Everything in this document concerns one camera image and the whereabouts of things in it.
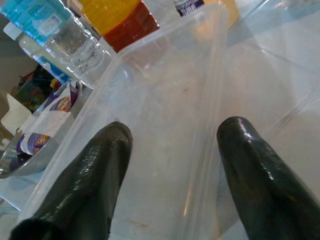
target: metal bowl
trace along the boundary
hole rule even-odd
[[[11,169],[10,166],[13,164],[19,164],[17,144],[22,135],[23,132],[19,131],[6,147],[0,160],[0,179],[5,179],[10,176],[26,176],[32,173],[40,172],[48,165],[59,146],[55,139],[51,138],[36,155],[32,156],[18,168]]]
[[[59,147],[59,144],[63,140],[64,136],[68,132],[69,128],[74,122],[74,119],[80,112],[83,107],[86,98],[90,94],[89,91],[87,94],[82,94],[82,86],[79,87],[79,96],[75,104],[71,109],[71,115],[67,118],[65,123],[61,126],[57,134],[50,138],[50,140],[30,159],[25,163],[19,164],[19,153],[17,152],[17,144],[23,132],[20,130],[13,137],[9,145],[6,147],[4,153],[0,158],[0,179],[5,179],[10,176],[26,176],[42,171],[46,168],[51,158],[55,154],[56,150]],[[39,109],[33,113],[34,116],[40,115],[44,109],[45,102],[39,107]],[[19,167],[12,169],[10,166],[20,165]]]

